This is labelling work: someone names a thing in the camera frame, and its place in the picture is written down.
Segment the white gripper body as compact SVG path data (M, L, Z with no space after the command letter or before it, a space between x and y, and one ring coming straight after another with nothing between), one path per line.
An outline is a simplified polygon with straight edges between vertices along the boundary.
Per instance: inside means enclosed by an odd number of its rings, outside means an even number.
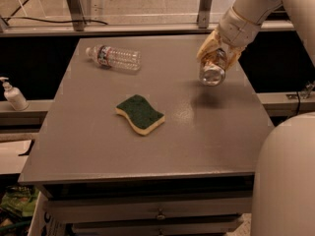
M255 39L260 28L260 25L239 16L230 7L220 19L217 31L225 44L232 47L244 47Z

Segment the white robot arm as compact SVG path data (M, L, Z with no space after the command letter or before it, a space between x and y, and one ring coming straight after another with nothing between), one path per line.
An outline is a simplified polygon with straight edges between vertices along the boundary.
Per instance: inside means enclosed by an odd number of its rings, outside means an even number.
M261 24L283 6L315 63L315 0L235 0L201 45L197 58L227 45L228 66ZM315 115L295 116L266 138L257 161L251 236L315 236Z

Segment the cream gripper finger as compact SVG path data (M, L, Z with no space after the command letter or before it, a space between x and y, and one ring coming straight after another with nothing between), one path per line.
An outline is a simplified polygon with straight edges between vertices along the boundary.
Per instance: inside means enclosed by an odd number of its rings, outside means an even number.
M199 62L209 53L212 53L221 47L221 35L214 29L205 39L197 52L197 60Z
M226 48L226 66L225 69L229 70L240 58L242 52L246 49L245 46L241 47L234 47L234 46L228 46Z

